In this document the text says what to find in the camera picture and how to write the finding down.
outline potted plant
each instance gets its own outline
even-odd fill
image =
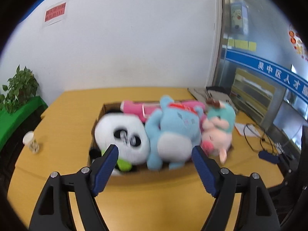
[[[9,86],[2,85],[3,90],[7,91],[7,96],[0,94],[0,111],[5,108],[11,114],[36,95],[39,84],[30,69],[25,67],[24,70],[20,70],[19,66],[14,77],[7,81]]]

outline blue plush ear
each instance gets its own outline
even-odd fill
[[[161,108],[165,109],[168,104],[172,102],[174,102],[174,100],[170,96],[164,95],[160,100]]]
[[[197,112],[199,118],[201,118],[202,115],[203,115],[203,109],[199,106],[196,106],[196,107],[194,107],[194,110]]]

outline red sign with chinese text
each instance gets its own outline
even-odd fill
[[[65,11],[65,5],[66,3],[62,3],[56,7],[53,7],[49,10],[46,11],[46,16],[45,16],[45,22],[56,18],[60,15],[64,15],[64,11]]]

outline pink plush toy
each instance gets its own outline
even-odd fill
[[[181,104],[190,108],[199,106],[203,110],[205,110],[205,105],[202,102],[189,100],[181,102]],[[153,111],[157,108],[161,108],[159,103],[137,103],[132,101],[123,101],[121,103],[121,111],[123,113],[137,115],[143,123],[146,122],[146,120],[150,117]]]
[[[211,105],[207,118],[202,122],[201,148],[207,155],[219,155],[221,163],[227,159],[227,151],[231,146],[232,130],[235,124],[235,111],[227,103],[207,102]]]

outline box filled with plush toys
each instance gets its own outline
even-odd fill
[[[197,100],[104,104],[92,129],[88,165],[111,144],[119,149],[112,175],[176,169],[191,162],[194,146],[222,163],[232,141],[235,112],[225,102]]]

